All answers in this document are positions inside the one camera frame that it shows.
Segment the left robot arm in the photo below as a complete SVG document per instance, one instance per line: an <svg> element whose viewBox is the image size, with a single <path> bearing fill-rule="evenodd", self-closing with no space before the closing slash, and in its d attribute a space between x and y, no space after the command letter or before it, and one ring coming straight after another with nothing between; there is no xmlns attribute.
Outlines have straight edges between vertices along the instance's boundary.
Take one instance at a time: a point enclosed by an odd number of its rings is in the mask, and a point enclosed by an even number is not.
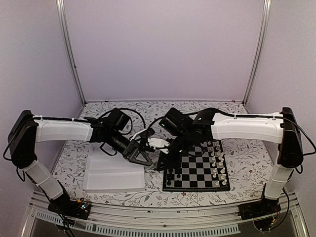
<svg viewBox="0 0 316 237"><path fill-rule="evenodd" d="M40 146L51 151L53 145L66 141L107 144L128 162L150 166L152 160L146 154L146 141L128 139L122 133L130 120L131 117L119 108L99 118L42 117L23 110L8 135L8 145L3 153L9 157L4 159L42 189L49 202L62 214L70 214L73 201L47 168L48 160L39 158L39 155L48 154Z"/></svg>

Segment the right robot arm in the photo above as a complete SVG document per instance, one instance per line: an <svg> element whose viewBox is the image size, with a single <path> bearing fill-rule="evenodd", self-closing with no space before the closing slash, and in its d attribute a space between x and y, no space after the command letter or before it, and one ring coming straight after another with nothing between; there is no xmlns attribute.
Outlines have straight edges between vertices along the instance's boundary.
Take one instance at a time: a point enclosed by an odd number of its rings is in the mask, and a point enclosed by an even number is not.
<svg viewBox="0 0 316 237"><path fill-rule="evenodd" d="M272 114L229 114L207 108L195 115L191 118L171 108L159 125L175 138L171 142L150 138L148 145L165 153L166 167L176 168L181 155L207 140L248 139L278 144L278 157L263 198L255 205L259 215L266 215L274 208L274 200L279 198L291 172L303 161L301 135L292 110L284 107Z"/></svg>

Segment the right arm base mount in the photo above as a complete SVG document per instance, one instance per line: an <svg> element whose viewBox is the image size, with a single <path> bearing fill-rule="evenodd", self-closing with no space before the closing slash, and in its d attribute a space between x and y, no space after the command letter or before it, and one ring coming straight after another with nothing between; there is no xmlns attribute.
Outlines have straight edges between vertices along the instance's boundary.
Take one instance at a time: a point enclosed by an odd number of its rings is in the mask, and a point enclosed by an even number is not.
<svg viewBox="0 0 316 237"><path fill-rule="evenodd" d="M262 199L259 201L240 204L238 215L242 220L255 219L255 228L262 232L272 229L279 218L281 207L277 200Z"/></svg>

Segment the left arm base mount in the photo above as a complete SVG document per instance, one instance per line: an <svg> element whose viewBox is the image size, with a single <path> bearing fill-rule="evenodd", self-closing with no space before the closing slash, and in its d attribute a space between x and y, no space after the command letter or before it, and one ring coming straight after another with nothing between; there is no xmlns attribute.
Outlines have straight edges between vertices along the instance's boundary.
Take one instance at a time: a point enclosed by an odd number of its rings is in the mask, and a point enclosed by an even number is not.
<svg viewBox="0 0 316 237"><path fill-rule="evenodd" d="M91 210L91 201L83 198L71 200L67 197L58 197L50 200L48 210L62 216L87 220Z"/></svg>

